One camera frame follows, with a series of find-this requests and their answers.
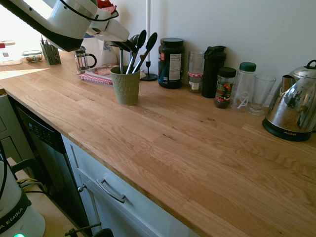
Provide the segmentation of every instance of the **dishwasher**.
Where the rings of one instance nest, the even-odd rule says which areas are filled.
[[[36,160],[47,177],[46,186],[52,200],[78,227],[88,226],[61,134],[14,99],[10,101]]]

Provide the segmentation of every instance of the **sunlight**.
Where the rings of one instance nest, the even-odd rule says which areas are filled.
[[[20,76],[20,75],[25,75],[25,74],[29,74],[29,73],[35,73],[35,72],[39,72],[39,71],[46,70],[46,69],[49,69],[49,68],[3,71],[3,72],[0,72],[0,80],[6,79],[6,78],[16,77],[16,76]]]

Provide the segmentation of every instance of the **black kettle base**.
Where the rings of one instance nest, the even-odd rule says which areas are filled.
[[[262,121],[263,127],[272,135],[284,140],[293,142],[307,141],[311,137],[310,132],[292,132],[283,128],[277,127],[269,122],[266,118]]]

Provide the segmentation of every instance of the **black water bottle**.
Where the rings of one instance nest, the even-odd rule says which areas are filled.
[[[206,98],[215,98],[217,75],[226,60],[225,48],[225,46],[208,47],[204,53],[202,96]]]

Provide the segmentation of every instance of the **drawer handle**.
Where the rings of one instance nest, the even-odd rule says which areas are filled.
[[[108,190],[106,190],[106,189],[103,187],[102,184],[103,184],[103,183],[106,183],[105,179],[102,179],[102,180],[97,179],[97,182],[98,182],[98,184],[100,185],[100,187],[101,187],[108,195],[110,195],[110,196],[113,197],[115,200],[117,200],[117,201],[119,201],[119,202],[121,202],[121,203],[124,203],[124,202],[125,202],[126,196],[125,196],[124,194],[122,194],[121,196],[118,197],[117,195],[115,195],[115,194],[109,192]]]

